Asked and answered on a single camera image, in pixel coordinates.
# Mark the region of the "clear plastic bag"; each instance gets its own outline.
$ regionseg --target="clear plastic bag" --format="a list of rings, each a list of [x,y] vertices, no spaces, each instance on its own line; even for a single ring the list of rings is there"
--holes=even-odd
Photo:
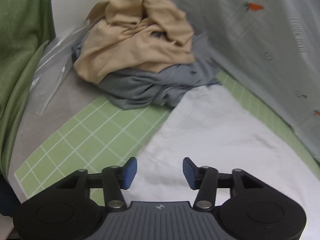
[[[76,27],[56,37],[44,50],[33,75],[26,111],[41,116],[73,65],[72,47],[79,43],[89,25]]]

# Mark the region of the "gray cloth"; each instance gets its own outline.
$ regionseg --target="gray cloth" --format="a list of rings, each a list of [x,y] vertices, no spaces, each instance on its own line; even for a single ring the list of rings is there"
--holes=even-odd
[[[291,125],[320,162],[320,0],[172,1],[196,33],[208,34],[219,65]]]
[[[77,57],[83,43],[76,48]],[[204,33],[193,37],[192,52],[196,58],[192,64],[173,65],[159,73],[125,68],[109,73],[97,86],[122,109],[144,107],[151,103],[175,107],[187,91],[203,85],[220,84],[215,76],[221,69],[212,59]]]
[[[86,35],[84,35],[80,39],[80,41],[74,47],[71,48],[72,49],[72,61],[73,61],[73,63],[76,62],[76,60],[80,57],[83,44],[86,41],[86,39],[88,38],[90,30],[86,33]]]

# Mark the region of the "carrot print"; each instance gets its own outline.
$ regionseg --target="carrot print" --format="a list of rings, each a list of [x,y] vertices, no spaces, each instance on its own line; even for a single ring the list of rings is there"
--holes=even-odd
[[[254,12],[264,9],[264,7],[262,5],[258,5],[258,4],[252,3],[252,2],[246,2],[244,4],[244,6],[247,8],[247,10],[252,10]]]

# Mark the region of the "gray ribbed plate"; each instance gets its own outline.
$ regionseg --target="gray ribbed plate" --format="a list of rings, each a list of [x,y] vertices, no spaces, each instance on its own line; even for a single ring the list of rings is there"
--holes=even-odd
[[[189,202],[132,202],[129,209],[109,214],[87,240],[235,240],[214,216]]]

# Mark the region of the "beige cloth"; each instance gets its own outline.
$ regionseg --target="beige cloth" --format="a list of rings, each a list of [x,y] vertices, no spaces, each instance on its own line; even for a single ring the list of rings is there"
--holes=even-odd
[[[193,29],[186,14],[169,0],[107,0],[89,13],[90,31],[74,67],[80,77],[98,84],[108,73],[126,67],[160,72],[195,61]],[[160,38],[152,32],[164,32]]]

